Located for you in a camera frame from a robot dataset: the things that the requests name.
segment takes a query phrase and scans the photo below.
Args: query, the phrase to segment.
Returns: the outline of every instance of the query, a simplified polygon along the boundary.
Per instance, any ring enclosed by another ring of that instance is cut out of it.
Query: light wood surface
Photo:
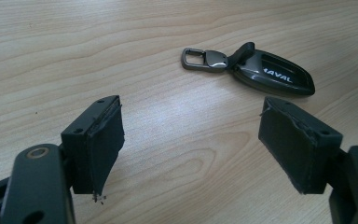
[[[0,179],[27,147],[119,94],[126,142],[104,205],[78,223],[331,223],[257,139],[264,97],[228,74],[187,71],[187,47],[243,43],[289,59],[316,93],[284,98],[358,145],[358,1],[0,1]]]

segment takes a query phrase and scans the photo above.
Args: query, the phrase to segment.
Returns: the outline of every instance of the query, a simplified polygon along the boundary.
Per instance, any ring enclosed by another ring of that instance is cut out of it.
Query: metal screw
[[[27,158],[34,160],[44,157],[47,154],[48,154],[48,147],[37,147],[27,153]]]

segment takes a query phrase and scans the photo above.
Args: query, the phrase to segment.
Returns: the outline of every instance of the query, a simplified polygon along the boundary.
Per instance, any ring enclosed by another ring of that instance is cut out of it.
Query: wooden table
[[[331,188],[300,195],[257,139],[268,94],[180,64],[247,41],[308,70],[316,93],[282,98],[358,145],[358,1],[0,1],[0,179],[118,94],[126,142],[78,223],[331,223]]]

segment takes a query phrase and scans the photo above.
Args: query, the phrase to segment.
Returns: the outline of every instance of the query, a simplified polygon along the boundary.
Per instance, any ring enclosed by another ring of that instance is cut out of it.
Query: haval logo
[[[278,78],[281,78],[287,82],[290,82],[290,83],[293,83],[292,80],[290,80],[290,77],[287,77],[287,76],[283,76],[282,74],[279,74],[275,71],[272,71],[272,70],[268,70],[267,68],[264,69],[264,72],[269,74],[269,75],[272,75],[273,77],[278,77]]]

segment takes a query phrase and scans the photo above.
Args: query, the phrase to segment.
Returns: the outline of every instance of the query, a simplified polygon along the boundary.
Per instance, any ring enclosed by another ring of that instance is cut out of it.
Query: clamp jaw
[[[342,134],[287,101],[266,97],[259,139],[302,194],[333,187],[333,223],[358,223],[358,146],[339,147]]]
[[[23,150],[0,181],[0,223],[75,223],[72,196],[101,195],[124,144],[119,96],[93,103],[62,133],[62,144]]]

